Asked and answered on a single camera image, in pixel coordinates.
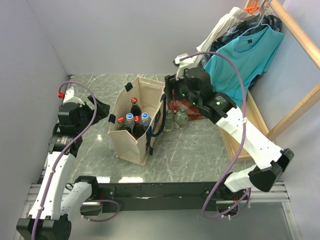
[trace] wooden rack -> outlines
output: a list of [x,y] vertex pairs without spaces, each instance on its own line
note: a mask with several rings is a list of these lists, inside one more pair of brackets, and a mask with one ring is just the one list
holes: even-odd
[[[253,7],[255,2],[256,0],[247,0],[245,8]],[[294,38],[298,41],[304,51],[320,69],[320,50],[317,48],[317,46],[310,40],[308,35],[300,28],[300,26],[290,16],[290,14],[285,10],[278,0],[272,0],[269,5],[281,19],[283,24],[285,24]],[[274,128],[268,131],[257,105],[248,91],[246,100],[246,116],[253,125],[255,125],[263,134],[265,134],[265,136],[267,136],[271,141],[274,141],[280,134],[282,134],[288,127],[290,127],[296,120],[298,120],[319,101],[320,83],[311,92],[309,92],[282,120],[280,120],[274,126]],[[230,158],[233,159],[239,149],[239,143],[223,129],[221,129],[220,132],[228,154]],[[242,150],[238,160],[243,161],[249,159],[251,159],[251,157],[247,151]]]

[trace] teal t-shirt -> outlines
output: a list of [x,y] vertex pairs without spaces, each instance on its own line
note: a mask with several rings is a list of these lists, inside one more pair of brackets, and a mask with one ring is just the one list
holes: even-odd
[[[282,42],[284,34],[266,27],[249,36],[238,36],[217,50],[238,68],[245,93],[255,76],[266,72]],[[241,106],[242,92],[239,79],[232,66],[222,57],[213,55],[204,69],[210,74],[213,90],[223,92]]]

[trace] clear glass bottle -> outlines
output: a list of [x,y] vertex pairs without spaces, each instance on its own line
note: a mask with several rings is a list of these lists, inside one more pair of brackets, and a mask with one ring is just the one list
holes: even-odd
[[134,129],[135,126],[135,120],[134,120],[134,115],[132,113],[128,113],[126,116],[126,124],[129,126],[131,131]]
[[188,114],[184,107],[175,115],[175,128],[178,130],[184,129],[187,126]]
[[172,132],[175,129],[175,115],[172,110],[168,109],[165,116],[165,132]]
[[150,123],[151,123],[151,118],[149,117],[148,113],[146,113],[146,112],[142,113],[141,120],[142,120],[143,126],[147,130],[149,128]]

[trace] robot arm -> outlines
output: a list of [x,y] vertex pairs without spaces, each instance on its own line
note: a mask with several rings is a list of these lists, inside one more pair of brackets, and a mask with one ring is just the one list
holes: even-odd
[[[80,137],[60,159],[52,177],[43,208],[40,207],[54,162],[62,150],[87,127],[94,114],[94,111],[85,102],[75,96],[73,87],[69,88],[65,96],[62,97],[64,99],[59,107],[58,123],[53,129],[53,135],[49,141],[46,158],[47,171],[44,174],[39,194],[29,212],[28,218],[20,218],[17,223],[16,228],[25,239],[29,239],[31,236],[31,230],[40,208],[42,211],[37,224],[36,239],[62,240],[69,238],[71,221],[75,217],[80,216],[82,204],[88,199],[100,199],[99,185],[96,177],[80,176],[75,181],[72,191],[62,201],[69,172],[73,167],[82,143],[82,138]],[[106,118],[110,110],[109,105],[97,99],[96,101],[97,113],[93,124]]]
[[255,165],[239,172],[232,172],[223,181],[232,193],[256,187],[268,192],[286,170],[294,154],[269,141],[250,121],[243,119],[240,108],[222,92],[213,92],[210,76],[203,69],[188,69],[188,63],[179,65],[175,75],[165,77],[166,95],[169,101],[186,99],[214,124],[227,131],[239,143],[242,140],[243,121],[246,121],[244,149],[252,156]]
[[174,65],[178,67],[178,70],[175,74],[176,80],[179,80],[180,78],[184,78],[185,70],[195,68],[198,65],[198,61],[196,61],[196,57],[198,56],[190,57],[185,60],[180,60],[187,56],[188,56],[187,53],[181,54],[177,56],[173,61]]

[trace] blue bottle cap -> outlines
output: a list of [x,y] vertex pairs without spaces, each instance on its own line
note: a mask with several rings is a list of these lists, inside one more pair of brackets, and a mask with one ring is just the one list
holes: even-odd
[[141,114],[141,118],[142,118],[143,120],[148,119],[148,117],[149,117],[149,115],[148,115],[148,113],[146,113],[146,112],[144,112],[144,113]]
[[126,115],[126,119],[131,120],[131,119],[133,119],[133,118],[134,118],[134,115],[133,115],[132,113],[128,113],[128,114]]

